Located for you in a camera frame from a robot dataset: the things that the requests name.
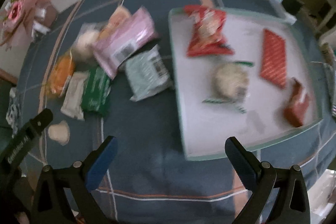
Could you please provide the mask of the small cream cake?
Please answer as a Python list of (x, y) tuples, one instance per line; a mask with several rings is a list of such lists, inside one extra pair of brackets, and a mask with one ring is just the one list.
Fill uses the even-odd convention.
[(70, 141), (70, 128), (66, 121), (50, 125), (48, 136), (51, 140), (58, 142), (60, 145), (67, 145)]

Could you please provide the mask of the white grey snack packet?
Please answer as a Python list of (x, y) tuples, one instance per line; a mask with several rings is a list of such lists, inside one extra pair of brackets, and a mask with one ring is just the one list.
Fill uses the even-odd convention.
[(81, 108), (84, 85), (88, 78), (88, 72), (75, 72), (69, 82), (66, 96), (60, 111), (73, 119), (84, 120), (84, 113)]

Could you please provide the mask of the dark green snack packet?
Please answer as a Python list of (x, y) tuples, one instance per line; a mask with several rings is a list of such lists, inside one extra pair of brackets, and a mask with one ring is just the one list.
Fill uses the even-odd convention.
[(109, 108), (111, 79), (101, 67), (89, 70), (81, 101), (83, 111), (105, 116)]

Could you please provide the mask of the dark red wafer packet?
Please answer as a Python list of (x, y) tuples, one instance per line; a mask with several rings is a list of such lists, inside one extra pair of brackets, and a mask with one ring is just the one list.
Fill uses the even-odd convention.
[(283, 110), (283, 116), (293, 127), (302, 127), (309, 107), (310, 96), (302, 83), (296, 78), (292, 78), (292, 80), (291, 96)]

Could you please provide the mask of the green edged round cake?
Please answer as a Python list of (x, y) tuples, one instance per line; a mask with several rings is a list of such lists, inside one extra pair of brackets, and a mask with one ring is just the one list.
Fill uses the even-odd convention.
[(212, 76), (212, 94), (202, 103), (230, 105), (241, 114), (247, 111), (244, 102), (250, 84), (249, 69), (254, 67), (250, 61), (231, 61), (219, 64)]

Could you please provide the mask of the orange soft bread packet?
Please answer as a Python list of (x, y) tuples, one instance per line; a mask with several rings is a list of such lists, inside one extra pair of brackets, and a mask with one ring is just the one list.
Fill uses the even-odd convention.
[(46, 84), (47, 96), (59, 98), (64, 96), (74, 71), (75, 62), (72, 51), (69, 50), (58, 58), (51, 71)]

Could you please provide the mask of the pale green snack packet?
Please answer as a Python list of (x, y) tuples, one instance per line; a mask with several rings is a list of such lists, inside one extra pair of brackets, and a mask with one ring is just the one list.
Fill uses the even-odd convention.
[(133, 102), (155, 96), (173, 87), (170, 73), (159, 54), (158, 45), (128, 59), (125, 63), (125, 74), (133, 92), (130, 98)]

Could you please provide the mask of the red patterned packet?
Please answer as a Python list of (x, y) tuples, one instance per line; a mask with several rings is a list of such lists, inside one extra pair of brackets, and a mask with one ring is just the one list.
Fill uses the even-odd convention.
[(276, 85), (286, 88), (286, 41), (269, 29), (263, 30), (262, 60), (260, 77)]

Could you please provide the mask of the red peanut snack bag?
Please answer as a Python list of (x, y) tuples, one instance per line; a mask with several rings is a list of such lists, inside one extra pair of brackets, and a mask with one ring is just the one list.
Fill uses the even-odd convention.
[(193, 20), (188, 57), (235, 54), (222, 33), (227, 18), (225, 11), (203, 5), (186, 5), (183, 11)]

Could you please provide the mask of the crumpled patterned paper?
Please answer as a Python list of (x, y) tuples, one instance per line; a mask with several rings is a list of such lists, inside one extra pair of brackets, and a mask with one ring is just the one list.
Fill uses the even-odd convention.
[(19, 94), (16, 88), (11, 88), (9, 92), (9, 106), (6, 113), (6, 121), (13, 130), (13, 136), (18, 132), (20, 114)]

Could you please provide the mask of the blue plaid tablecloth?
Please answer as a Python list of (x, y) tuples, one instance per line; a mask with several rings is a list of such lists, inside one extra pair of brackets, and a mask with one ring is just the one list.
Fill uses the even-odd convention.
[[(175, 7), (200, 0), (80, 0), (62, 11), (51, 32), (30, 45), (18, 81), (21, 121), (48, 107), (54, 122), (66, 119), (62, 100), (42, 99), (42, 83), (58, 56), (72, 45), (85, 22), (107, 20), (119, 4), (130, 11), (148, 9), (160, 34), (165, 65), (172, 67), (168, 14)], [(88, 115), (85, 121), (68, 118), (71, 137), (60, 145), (44, 136), (27, 155), (21, 168), (35, 185), (44, 163), (53, 168), (83, 160), (102, 139), (113, 135), (118, 152), (100, 188), (93, 193), (110, 218), (131, 223), (231, 223), (247, 192), (234, 182), (227, 159), (187, 161), (179, 132), (175, 92), (168, 89), (140, 102), (130, 101), (126, 77), (113, 83), (110, 109), (105, 118)]]

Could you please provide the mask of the teal rimmed white tray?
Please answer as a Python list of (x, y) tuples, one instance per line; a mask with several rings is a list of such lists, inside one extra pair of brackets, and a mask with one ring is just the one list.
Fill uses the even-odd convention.
[[(231, 136), (256, 151), (300, 135), (322, 119), (315, 75), (294, 26), (258, 12), (226, 13), (222, 33), (234, 54), (189, 57), (194, 19), (183, 9), (169, 12), (181, 139), (189, 161), (224, 158)], [(285, 43), (284, 88), (260, 75), (266, 31)]]

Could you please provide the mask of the pink paper flower bouquet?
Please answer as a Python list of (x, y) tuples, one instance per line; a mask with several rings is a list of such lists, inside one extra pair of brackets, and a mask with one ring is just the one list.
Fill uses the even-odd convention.
[(1, 46), (22, 47), (46, 34), (58, 17), (52, 0), (9, 0), (1, 9)]

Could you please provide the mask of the beige toast bread packet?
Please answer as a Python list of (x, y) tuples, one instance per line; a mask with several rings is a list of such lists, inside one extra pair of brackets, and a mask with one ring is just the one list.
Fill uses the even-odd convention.
[(111, 15), (110, 19), (106, 26), (102, 29), (99, 35), (99, 39), (106, 39), (111, 34), (115, 32), (115, 30), (123, 24), (128, 18), (131, 17), (131, 13), (124, 6), (118, 6), (114, 13)]

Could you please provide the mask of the white power strip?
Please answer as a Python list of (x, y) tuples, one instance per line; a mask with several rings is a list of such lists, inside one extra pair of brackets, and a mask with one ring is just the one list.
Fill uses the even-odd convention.
[(285, 10), (284, 6), (282, 5), (282, 1), (283, 0), (268, 0), (270, 5), (276, 11), (279, 18), (281, 18), (290, 25), (294, 25), (297, 21), (297, 18)]

